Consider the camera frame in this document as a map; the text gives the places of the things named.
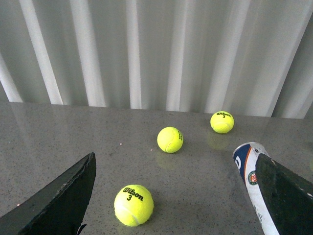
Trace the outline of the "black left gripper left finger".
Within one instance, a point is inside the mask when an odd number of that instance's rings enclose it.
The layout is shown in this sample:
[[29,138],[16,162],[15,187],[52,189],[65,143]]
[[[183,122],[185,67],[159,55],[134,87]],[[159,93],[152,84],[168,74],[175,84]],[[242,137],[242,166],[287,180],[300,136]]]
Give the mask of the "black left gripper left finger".
[[96,176],[90,153],[0,218],[2,235],[79,235]]

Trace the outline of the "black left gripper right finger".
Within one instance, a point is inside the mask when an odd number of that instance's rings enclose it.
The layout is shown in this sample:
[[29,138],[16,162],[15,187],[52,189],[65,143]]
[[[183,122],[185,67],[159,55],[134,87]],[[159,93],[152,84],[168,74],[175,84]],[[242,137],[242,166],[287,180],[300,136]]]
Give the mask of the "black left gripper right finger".
[[256,176],[267,210],[281,235],[313,233],[313,184],[265,154]]

